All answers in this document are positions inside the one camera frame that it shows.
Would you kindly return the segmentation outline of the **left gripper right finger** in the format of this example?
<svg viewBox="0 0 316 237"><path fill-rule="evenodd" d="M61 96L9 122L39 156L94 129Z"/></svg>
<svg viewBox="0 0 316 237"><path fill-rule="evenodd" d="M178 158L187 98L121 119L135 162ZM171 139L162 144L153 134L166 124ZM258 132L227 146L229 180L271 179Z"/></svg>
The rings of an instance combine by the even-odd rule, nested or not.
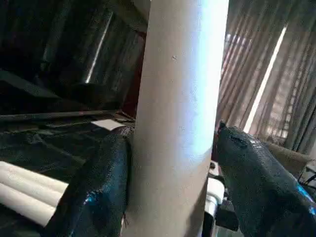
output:
<svg viewBox="0 0 316 237"><path fill-rule="evenodd" d="M221 122L216 145L246 237L314 237L316 201L260 140Z"/></svg>

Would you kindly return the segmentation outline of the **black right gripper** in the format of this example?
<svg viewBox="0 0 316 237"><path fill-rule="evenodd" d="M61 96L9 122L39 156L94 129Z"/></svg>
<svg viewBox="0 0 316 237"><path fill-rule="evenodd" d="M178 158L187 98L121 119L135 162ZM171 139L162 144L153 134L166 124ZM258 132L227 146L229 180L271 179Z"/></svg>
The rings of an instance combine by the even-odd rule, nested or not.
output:
<svg viewBox="0 0 316 237"><path fill-rule="evenodd" d="M239 229L239 222L230 200L223 200L216 211L216 225L236 232Z"/></svg>

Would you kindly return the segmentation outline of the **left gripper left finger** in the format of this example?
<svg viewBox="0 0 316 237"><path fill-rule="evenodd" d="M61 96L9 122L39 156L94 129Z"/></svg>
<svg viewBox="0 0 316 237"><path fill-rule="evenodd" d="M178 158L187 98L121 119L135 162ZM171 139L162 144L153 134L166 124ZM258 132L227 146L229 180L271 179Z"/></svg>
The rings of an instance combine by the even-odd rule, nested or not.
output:
<svg viewBox="0 0 316 237"><path fill-rule="evenodd" d="M134 129L113 129L71 179L45 227L47 237L119 237L128 205Z"/></svg>

